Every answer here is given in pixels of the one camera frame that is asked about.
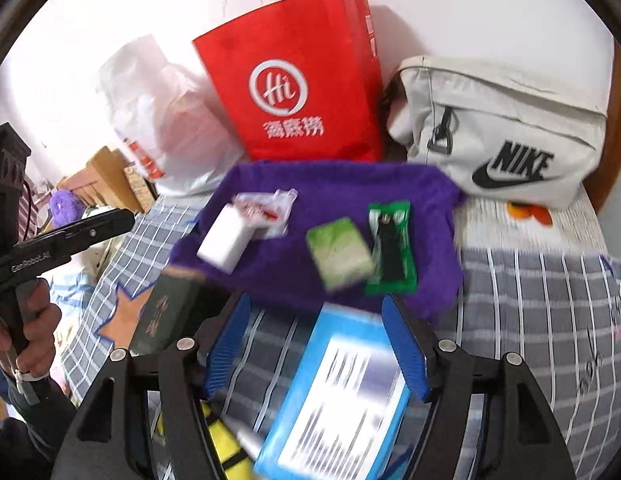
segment nike swoosh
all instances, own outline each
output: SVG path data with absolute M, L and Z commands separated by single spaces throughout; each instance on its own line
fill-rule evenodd
M 490 163 L 491 161 L 489 160 L 486 164 L 484 164 L 483 166 L 480 166 L 473 173 L 472 179 L 476 186 L 481 187 L 483 189 L 500 189 L 502 187 L 523 186 L 524 184 L 534 184 L 536 182 L 548 182 L 550 180 L 557 180 L 559 178 L 558 176 L 552 176 L 550 178 L 544 178 L 543 176 L 539 176 L 536 178 L 531 178 L 529 180 L 522 180 L 521 178 L 520 179 L 507 178 L 504 180 L 502 179 L 494 180 L 489 175 L 489 164 Z

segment white eraser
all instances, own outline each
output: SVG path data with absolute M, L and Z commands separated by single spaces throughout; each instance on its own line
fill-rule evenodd
M 230 274 L 235 269 L 255 228 L 246 221 L 233 204 L 226 204 L 199 246 L 197 256 Z

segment snack package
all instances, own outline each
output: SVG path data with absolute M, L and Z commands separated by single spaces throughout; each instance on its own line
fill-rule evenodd
M 375 271 L 366 283 L 366 294 L 417 290 L 417 271 L 409 240 L 410 212 L 410 202 L 369 205 L 368 221 L 375 239 Z
M 309 229 L 306 243 L 328 293 L 363 282 L 373 273 L 371 251 L 350 218 Z
M 253 238 L 267 239 L 286 235 L 296 198 L 296 190 L 278 189 L 275 193 L 238 193 L 232 202 L 246 224 L 256 228 Z

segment nike logo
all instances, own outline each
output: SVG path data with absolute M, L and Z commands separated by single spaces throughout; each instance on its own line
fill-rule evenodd
M 476 186 L 481 187 L 483 189 L 500 189 L 501 187 L 513 187 L 513 186 L 522 186 L 524 184 L 534 184 L 536 182 L 548 182 L 550 180 L 557 180 L 558 176 L 552 176 L 550 178 L 544 178 L 543 176 L 537 176 L 531 178 L 529 180 L 523 180 L 521 178 L 505 178 L 505 179 L 493 179 L 489 175 L 489 164 L 491 162 L 488 161 L 483 166 L 480 166 L 473 173 L 473 182 Z
M 542 171 L 548 170 L 549 162 L 553 158 L 555 158 L 553 153 L 506 140 L 492 164 L 489 159 L 475 170 L 473 182 L 483 189 L 500 189 L 557 180 L 559 176 L 546 178 L 542 175 Z M 491 170 L 507 175 L 517 175 L 519 178 L 493 178 L 489 175 L 489 165 Z

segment star pattern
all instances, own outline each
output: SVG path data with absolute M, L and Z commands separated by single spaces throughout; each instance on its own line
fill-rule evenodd
M 128 348 L 130 340 L 140 320 L 142 308 L 153 290 L 151 285 L 130 296 L 122 285 L 117 285 L 113 315 L 95 332 L 114 343 L 115 348 Z

